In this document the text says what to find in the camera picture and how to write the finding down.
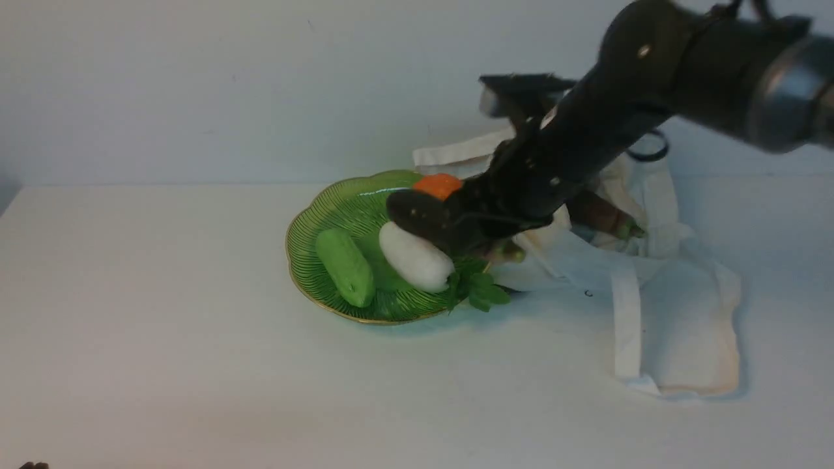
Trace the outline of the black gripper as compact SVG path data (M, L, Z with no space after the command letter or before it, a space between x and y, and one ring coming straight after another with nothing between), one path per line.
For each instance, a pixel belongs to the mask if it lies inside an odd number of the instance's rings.
M555 211L592 178L570 137L534 120L494 151L489 168L465 179L444 203L418 190L385 202L388 219L442 251L464 253L548 226Z

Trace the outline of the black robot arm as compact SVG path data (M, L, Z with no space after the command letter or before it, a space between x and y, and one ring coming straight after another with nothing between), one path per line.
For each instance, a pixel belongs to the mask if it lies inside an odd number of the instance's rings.
M612 21L596 64L578 80L553 74L483 75L482 112L515 136L488 169L444 199L426 190L388 197L390 220L447 253L468 253L550 225L566 206L575 222L615 235L622 211L592 191L602 169L679 116L764 152L832 148L833 42L811 19L776 18L754 1L703 14L670 1L635 1Z

